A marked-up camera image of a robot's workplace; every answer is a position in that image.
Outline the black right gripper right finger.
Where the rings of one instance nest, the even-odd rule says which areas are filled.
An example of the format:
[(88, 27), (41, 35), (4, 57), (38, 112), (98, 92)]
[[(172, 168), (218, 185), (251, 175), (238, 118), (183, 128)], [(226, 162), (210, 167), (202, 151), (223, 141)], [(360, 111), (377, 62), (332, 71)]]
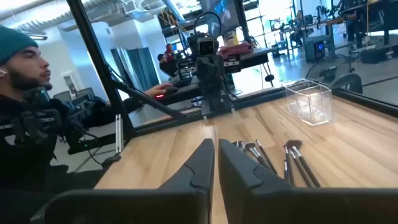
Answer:
[(294, 187), (228, 140), (218, 146), (229, 223), (397, 223), (397, 189)]

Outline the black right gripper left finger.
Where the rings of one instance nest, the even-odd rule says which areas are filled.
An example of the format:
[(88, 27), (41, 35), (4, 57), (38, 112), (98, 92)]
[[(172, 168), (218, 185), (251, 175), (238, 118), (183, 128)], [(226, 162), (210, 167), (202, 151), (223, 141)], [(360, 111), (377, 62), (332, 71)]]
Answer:
[(209, 223), (215, 146), (205, 139), (157, 189), (71, 190), (44, 205), (31, 223)]

